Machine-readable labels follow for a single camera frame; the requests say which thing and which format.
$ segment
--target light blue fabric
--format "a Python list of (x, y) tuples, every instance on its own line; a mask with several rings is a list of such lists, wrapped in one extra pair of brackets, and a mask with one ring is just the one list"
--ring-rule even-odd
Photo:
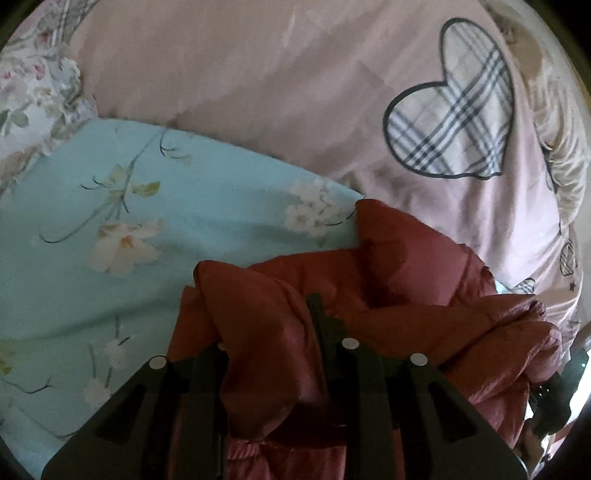
[[(300, 203), (290, 187), (313, 183), (315, 175), (177, 131), (166, 133), (163, 155), (162, 132), (92, 121), (40, 160), (0, 212), (0, 433), (35, 478), (96, 411), (85, 400), (92, 381), (114, 392), (150, 357), (166, 352), (197, 262), (247, 266), (357, 243), (354, 219), (320, 239), (284, 226), (286, 208)], [(62, 243), (39, 239), (56, 239), (88, 218), (108, 193), (93, 177), (104, 183), (114, 166), (126, 167), (143, 148), (126, 195), (130, 213), (122, 210), (121, 221), (162, 218), (162, 233), (146, 240), (161, 251), (156, 262), (136, 265), (123, 279), (91, 269), (110, 206)], [(154, 196), (131, 192), (135, 184), (157, 181)], [(334, 183), (327, 188), (342, 212), (354, 211), (360, 195)], [(105, 351), (114, 340), (123, 343), (115, 353)], [(122, 363), (113, 368), (113, 360)]]

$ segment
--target plaid pattern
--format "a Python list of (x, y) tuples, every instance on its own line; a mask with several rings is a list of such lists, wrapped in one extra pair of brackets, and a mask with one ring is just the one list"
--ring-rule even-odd
[(460, 20), (444, 29), (445, 82), (394, 100), (385, 118), (388, 144), (416, 173), (487, 179), (502, 173), (514, 111), (511, 74), (480, 27)]
[(68, 43), (72, 35), (99, 0), (57, 0), (57, 27), (53, 30), (51, 46)]
[(560, 272), (563, 277), (573, 275), (575, 266), (574, 247), (573, 243), (569, 240), (560, 253)]
[(533, 278), (526, 278), (523, 282), (517, 284), (515, 287), (510, 289), (510, 292), (533, 295), (534, 290), (535, 290), (535, 280)]

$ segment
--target heart outline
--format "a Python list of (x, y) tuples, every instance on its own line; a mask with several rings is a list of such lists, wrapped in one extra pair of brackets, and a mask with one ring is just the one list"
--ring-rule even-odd
[[(511, 116), (508, 121), (509, 127), (507, 130), (506, 136), (505, 136), (505, 144), (504, 144), (502, 155), (501, 155), (501, 162), (499, 163), (499, 171), (494, 171), (490, 175), (487, 175), (487, 176), (478, 175), (478, 174), (470, 173), (470, 172), (462, 172), (462, 173), (458, 173), (458, 174), (448, 175), (448, 174), (443, 174), (443, 173), (429, 173), (426, 171), (417, 170), (413, 166), (406, 164), (399, 157), (399, 155), (396, 153), (395, 148), (392, 146), (391, 138), (390, 138), (389, 131), (388, 131), (390, 115), (392, 114), (392, 112), (396, 108), (396, 106), (400, 102), (402, 102), (406, 97), (409, 97), (413, 93), (416, 93), (416, 92), (424, 90), (424, 89), (435, 88), (435, 87), (449, 88), (448, 74), (447, 74), (447, 70), (446, 70), (446, 56), (445, 56), (445, 50), (444, 50), (444, 40), (445, 40), (445, 35), (446, 35), (448, 29), (451, 26), (455, 25), (456, 23), (467, 23), (467, 24), (477, 28), (480, 32), (482, 32), (482, 34), (484, 34), (486, 36), (486, 38), (492, 43), (494, 48), (498, 51), (499, 56), (504, 63), (504, 70), (508, 76), (507, 87), (509, 89), (509, 93), (510, 93), (510, 97), (511, 97), (510, 102), (512, 103)], [(409, 89), (407, 89), (407, 90), (403, 91), (402, 93), (400, 93), (399, 95), (397, 95), (394, 98), (394, 100), (392, 100), (390, 102), (390, 104), (388, 105), (388, 107), (386, 108), (386, 111), (384, 113), (384, 118), (382, 121), (382, 128), (383, 128), (383, 133), (384, 133), (386, 145), (388, 146), (392, 156), (398, 161), (398, 163), (400, 163), (407, 170), (412, 171), (413, 173), (424, 176), (424, 177), (436, 178), (436, 179), (461, 179), (461, 178), (465, 178), (465, 177), (471, 177), (474, 179), (484, 181), (484, 180), (489, 180), (493, 177), (498, 177), (498, 176), (503, 175), (502, 166), (503, 166), (505, 154), (506, 154), (506, 151), (507, 151), (507, 148), (509, 145), (509, 138), (513, 132), (513, 126), (514, 126), (514, 120), (515, 120), (515, 88), (514, 88), (513, 75), (511, 73), (511, 69), (509, 68), (509, 64), (508, 64), (505, 56), (503, 55), (501, 48), (499, 47), (498, 43), (492, 38), (492, 36), (486, 30), (484, 30), (480, 25), (478, 25), (477, 23), (475, 23), (472, 20), (467, 19), (467, 18), (455, 17), (455, 18), (449, 19), (441, 28), (441, 31), (439, 34), (439, 55), (440, 55), (440, 60), (441, 60), (441, 69), (442, 69), (442, 74), (443, 74), (443, 80), (420, 83), (418, 85), (410, 87)], [(465, 127), (465, 124), (462, 125), (462, 128), (460, 129), (460, 131), (462, 131), (464, 129), (464, 127)]]

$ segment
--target pink blanket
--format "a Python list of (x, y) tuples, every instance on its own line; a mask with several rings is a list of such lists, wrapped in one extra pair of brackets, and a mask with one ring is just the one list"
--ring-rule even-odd
[(103, 116), (347, 184), (467, 244), (566, 325), (576, 245), (560, 236), (524, 86), (478, 0), (102, 0), (70, 47)]

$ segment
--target red jacket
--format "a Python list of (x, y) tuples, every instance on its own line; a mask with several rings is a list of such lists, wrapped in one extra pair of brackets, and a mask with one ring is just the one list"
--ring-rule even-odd
[(357, 226), (356, 249), (278, 257), (249, 269), (214, 261), (195, 268), (168, 357), (224, 342), (231, 479), (343, 476), (342, 440), (323, 427), (329, 401), (309, 294), (320, 293), (327, 313), (381, 355), (426, 354), (511, 447), (530, 383), (558, 367), (560, 332), (544, 321), (542, 304), (497, 295), (471, 249), (375, 200), (357, 203)]

